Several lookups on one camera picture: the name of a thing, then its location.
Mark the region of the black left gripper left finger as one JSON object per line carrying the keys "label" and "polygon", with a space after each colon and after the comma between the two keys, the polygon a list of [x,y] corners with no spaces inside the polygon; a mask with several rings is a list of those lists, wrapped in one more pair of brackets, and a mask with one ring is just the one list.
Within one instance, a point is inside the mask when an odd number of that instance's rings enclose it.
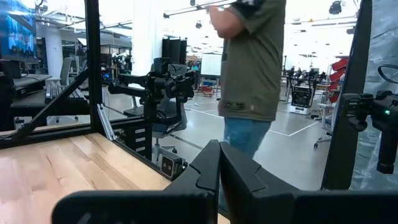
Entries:
{"label": "black left gripper left finger", "polygon": [[182,174],[164,191],[172,196],[165,223],[214,224],[218,222],[221,146],[211,140]]}

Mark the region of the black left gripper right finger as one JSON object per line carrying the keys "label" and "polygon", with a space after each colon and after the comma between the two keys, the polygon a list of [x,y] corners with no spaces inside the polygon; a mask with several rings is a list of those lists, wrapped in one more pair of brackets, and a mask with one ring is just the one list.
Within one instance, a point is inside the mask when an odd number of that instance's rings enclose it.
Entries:
{"label": "black left gripper right finger", "polygon": [[221,183],[231,223],[292,222],[299,189],[225,142],[221,143]]}

